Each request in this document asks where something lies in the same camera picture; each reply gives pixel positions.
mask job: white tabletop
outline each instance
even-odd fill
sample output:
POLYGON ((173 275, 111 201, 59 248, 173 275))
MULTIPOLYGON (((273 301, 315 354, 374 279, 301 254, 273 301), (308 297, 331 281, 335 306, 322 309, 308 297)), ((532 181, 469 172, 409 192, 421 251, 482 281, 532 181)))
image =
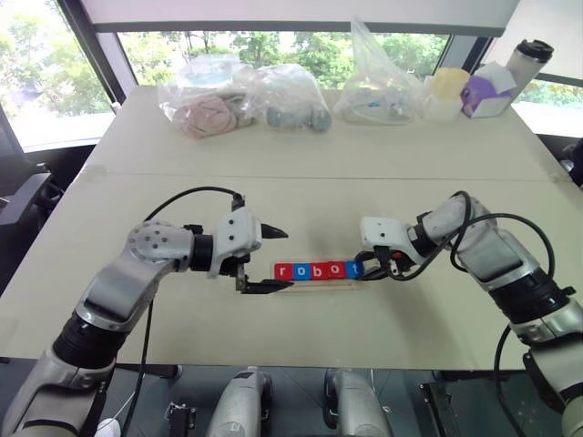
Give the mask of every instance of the white tabletop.
MULTIPOLYGON (((332 103, 338 94, 327 93, 332 103)), ((371 127, 334 119, 329 132, 256 125, 194 141, 157 107, 156 88, 134 89, 87 161, 116 173, 282 178, 568 180, 517 116, 371 127)))
MULTIPOLYGON (((540 225, 555 246, 558 284, 574 286, 581 301, 583 205, 571 183, 120 175, 88 166, 0 299, 0 355, 37 357, 60 332, 93 275, 121 251, 128 230, 164 199, 203 184, 237 189, 262 221, 289 232, 289 239, 265 241, 253 255, 252 279, 269 277, 278 260, 350 258, 361 249, 361 216, 413 222, 466 189, 492 211, 517 213, 540 225)), ((201 194, 159 216, 211 229, 229 205, 229 197, 201 194)), ((545 251, 531 230, 510 221, 503 226, 546 267, 545 251)), ((302 286, 269 296, 240 295, 233 279, 185 272, 160 284, 148 361, 491 369, 506 322, 446 255, 409 283, 302 286)), ((143 321, 129 336, 121 360, 138 361, 142 329, 143 321)), ((522 368, 524 350, 512 338, 503 367, 522 368)))

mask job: black chair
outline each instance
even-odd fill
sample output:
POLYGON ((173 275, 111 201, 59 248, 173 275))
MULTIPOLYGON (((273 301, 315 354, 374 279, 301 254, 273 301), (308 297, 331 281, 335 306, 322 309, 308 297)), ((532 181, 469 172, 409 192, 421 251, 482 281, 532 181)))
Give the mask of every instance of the black chair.
POLYGON ((0 107, 0 296, 62 193, 45 165, 26 158, 0 107))

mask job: plastic bag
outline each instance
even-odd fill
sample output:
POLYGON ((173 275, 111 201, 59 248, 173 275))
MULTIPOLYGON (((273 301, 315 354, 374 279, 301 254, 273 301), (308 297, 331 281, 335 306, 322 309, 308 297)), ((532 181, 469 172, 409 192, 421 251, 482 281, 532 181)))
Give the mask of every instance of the plastic bag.
POLYGON ((244 110, 270 127, 325 132, 332 124, 316 80, 297 64, 242 70, 234 81, 248 91, 244 110))
POLYGON ((402 125, 418 113, 421 82, 398 68, 366 25, 351 22, 356 74, 344 84, 334 114, 345 121, 402 125))
POLYGON ((233 75, 249 68, 234 55, 197 56, 169 85, 159 86, 159 107, 168 120, 195 139, 250 125, 243 109, 246 92, 233 75))

